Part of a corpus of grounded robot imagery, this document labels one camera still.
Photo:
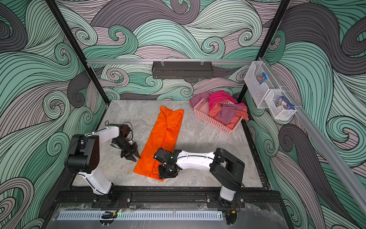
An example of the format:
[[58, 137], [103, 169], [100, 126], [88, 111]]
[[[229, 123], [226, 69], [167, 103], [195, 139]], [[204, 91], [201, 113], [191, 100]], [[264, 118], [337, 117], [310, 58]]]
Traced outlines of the orange t-shirt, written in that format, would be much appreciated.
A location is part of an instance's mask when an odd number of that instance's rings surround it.
[[160, 113], [141, 153], [141, 158], [133, 170], [134, 173], [164, 181], [164, 179], [159, 178], [158, 167], [161, 163], [153, 157], [160, 148], [173, 152], [183, 117], [184, 110], [182, 109], [171, 110], [163, 106], [160, 107]]

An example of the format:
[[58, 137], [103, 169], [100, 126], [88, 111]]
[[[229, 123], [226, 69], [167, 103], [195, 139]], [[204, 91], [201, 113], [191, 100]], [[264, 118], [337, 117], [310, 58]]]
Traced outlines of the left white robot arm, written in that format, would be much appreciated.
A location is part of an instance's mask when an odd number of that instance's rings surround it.
[[113, 192], [114, 184], [99, 167], [100, 146], [105, 142], [119, 149], [121, 158], [133, 162], [141, 158], [137, 143], [133, 141], [130, 122], [109, 124], [101, 130], [85, 135], [76, 134], [71, 138], [65, 166], [89, 184], [97, 207], [113, 207], [120, 199]]

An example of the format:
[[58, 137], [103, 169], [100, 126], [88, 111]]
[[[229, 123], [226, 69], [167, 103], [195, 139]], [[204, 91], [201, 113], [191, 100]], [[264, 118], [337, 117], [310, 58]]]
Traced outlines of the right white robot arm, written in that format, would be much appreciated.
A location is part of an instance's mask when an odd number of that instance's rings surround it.
[[175, 178], [182, 170], [196, 169], [210, 172], [221, 184], [217, 200], [223, 208], [236, 204], [236, 194], [241, 191], [245, 163], [223, 148], [209, 153], [192, 153], [184, 150], [169, 152], [162, 148], [155, 153], [159, 179]]

